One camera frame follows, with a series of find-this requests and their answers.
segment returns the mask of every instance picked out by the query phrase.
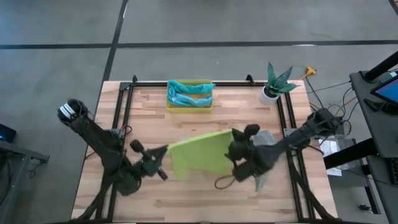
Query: butcher block tabletop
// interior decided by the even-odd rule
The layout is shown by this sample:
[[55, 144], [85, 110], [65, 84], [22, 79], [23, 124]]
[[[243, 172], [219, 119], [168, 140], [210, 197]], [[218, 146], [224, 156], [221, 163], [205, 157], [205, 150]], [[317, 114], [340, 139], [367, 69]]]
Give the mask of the butcher block tabletop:
[[[297, 126], [300, 127], [311, 113], [303, 81], [290, 92]], [[104, 82], [99, 97], [95, 122], [103, 129], [112, 126], [120, 82]], [[171, 144], [201, 134], [258, 124], [261, 130], [270, 130], [278, 141], [282, 130], [277, 104], [263, 105], [259, 101], [260, 86], [216, 86], [213, 89], [213, 109], [210, 113], [173, 114], [166, 110], [164, 86], [134, 87], [128, 125], [132, 132], [126, 136], [125, 149], [131, 162], [141, 158], [129, 143], [138, 139], [145, 148]], [[128, 91], [124, 92], [120, 121], [124, 116]], [[287, 124], [287, 107], [281, 97]], [[93, 152], [88, 148], [87, 154]], [[303, 150], [311, 191], [326, 210], [337, 217], [322, 155], [311, 149]], [[145, 177], [140, 189], [127, 197], [118, 192], [114, 222], [292, 222], [297, 221], [286, 155], [280, 156], [267, 174], [263, 189], [255, 192], [254, 178], [235, 182], [225, 190], [215, 189], [218, 174], [193, 170], [184, 180], [175, 177], [172, 160], [167, 154], [163, 170], [169, 176]], [[81, 215], [98, 193], [103, 175], [101, 159], [92, 155], [84, 162], [76, 193], [72, 218]], [[227, 184], [230, 180], [220, 182]], [[110, 190], [104, 203], [103, 216], [108, 211]], [[300, 198], [305, 217], [308, 217], [305, 198]]]

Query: concrete floor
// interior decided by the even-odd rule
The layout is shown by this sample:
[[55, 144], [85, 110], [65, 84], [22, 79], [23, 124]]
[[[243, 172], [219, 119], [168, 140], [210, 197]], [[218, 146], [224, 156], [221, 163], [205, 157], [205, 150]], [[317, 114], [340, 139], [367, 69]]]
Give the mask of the concrete floor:
[[[122, 0], [3, 0], [0, 44], [111, 43]], [[296, 41], [396, 39], [398, 17], [387, 0], [130, 0], [119, 42]], [[110, 80], [266, 78], [266, 63], [291, 79], [311, 65], [315, 89], [343, 83], [396, 51], [396, 45], [118, 49]], [[62, 125], [56, 109], [78, 98], [95, 111], [109, 49], [0, 50], [0, 123], [18, 131], [16, 143], [50, 154], [26, 180], [16, 223], [68, 220], [86, 144]], [[319, 91], [323, 104], [341, 104], [349, 84]], [[313, 94], [310, 100], [317, 103]], [[351, 111], [354, 103], [348, 106]], [[351, 118], [357, 141], [370, 137], [359, 107]], [[339, 217], [387, 223], [357, 209], [363, 189], [333, 189]]]

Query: teal cloth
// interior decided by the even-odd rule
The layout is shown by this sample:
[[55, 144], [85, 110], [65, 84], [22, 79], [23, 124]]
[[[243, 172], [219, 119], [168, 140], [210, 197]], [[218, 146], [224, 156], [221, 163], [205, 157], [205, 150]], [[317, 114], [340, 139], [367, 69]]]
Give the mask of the teal cloth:
[[213, 101], [212, 96], [201, 99], [193, 99], [181, 93], [188, 94], [211, 94], [216, 84], [184, 85], [175, 80], [169, 80], [169, 90], [167, 100], [177, 106], [209, 107]]

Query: yellow basket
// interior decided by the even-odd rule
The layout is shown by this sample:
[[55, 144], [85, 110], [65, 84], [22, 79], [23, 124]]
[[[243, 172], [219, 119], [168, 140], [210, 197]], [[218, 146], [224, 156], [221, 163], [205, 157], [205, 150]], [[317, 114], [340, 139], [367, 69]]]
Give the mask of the yellow basket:
[[[211, 80], [176, 80], [184, 85], [201, 85], [201, 84], [212, 84]], [[167, 93], [169, 92], [169, 84], [167, 84]], [[211, 96], [212, 94], [184, 94], [193, 99], [199, 99]], [[213, 102], [209, 107], [198, 108], [193, 106], [177, 106], [169, 103], [166, 97], [166, 108], [170, 113], [209, 113], [213, 108]]]

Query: lime green towel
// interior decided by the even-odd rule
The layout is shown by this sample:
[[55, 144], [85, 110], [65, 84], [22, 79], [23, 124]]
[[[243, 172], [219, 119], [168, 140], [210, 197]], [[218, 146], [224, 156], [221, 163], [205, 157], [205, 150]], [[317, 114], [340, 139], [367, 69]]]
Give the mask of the lime green towel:
[[184, 179], [192, 169], [230, 174], [232, 163], [224, 154], [232, 140], [232, 130], [226, 129], [169, 145], [176, 178]]

